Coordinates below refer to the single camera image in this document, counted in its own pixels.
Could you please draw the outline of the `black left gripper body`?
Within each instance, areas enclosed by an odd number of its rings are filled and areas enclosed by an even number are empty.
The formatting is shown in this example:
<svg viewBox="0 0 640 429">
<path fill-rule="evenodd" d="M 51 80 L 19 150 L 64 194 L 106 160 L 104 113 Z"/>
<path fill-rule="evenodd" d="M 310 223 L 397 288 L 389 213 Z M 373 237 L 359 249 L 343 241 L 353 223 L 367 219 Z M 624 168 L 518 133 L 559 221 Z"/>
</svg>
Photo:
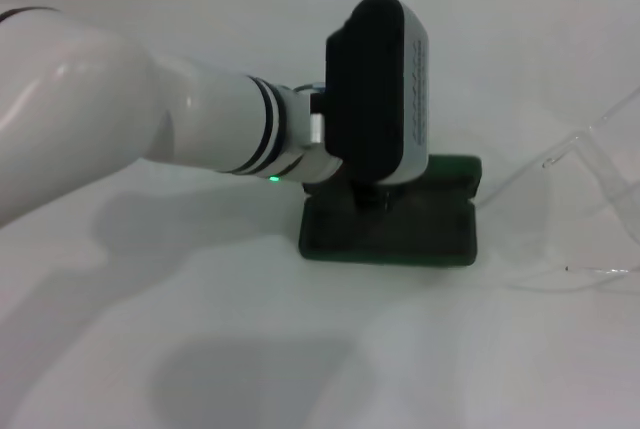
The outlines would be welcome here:
<svg viewBox="0 0 640 429">
<path fill-rule="evenodd" d="M 378 184 L 350 182 L 355 207 L 365 212 L 387 212 L 394 204 L 396 187 Z"/>
</svg>

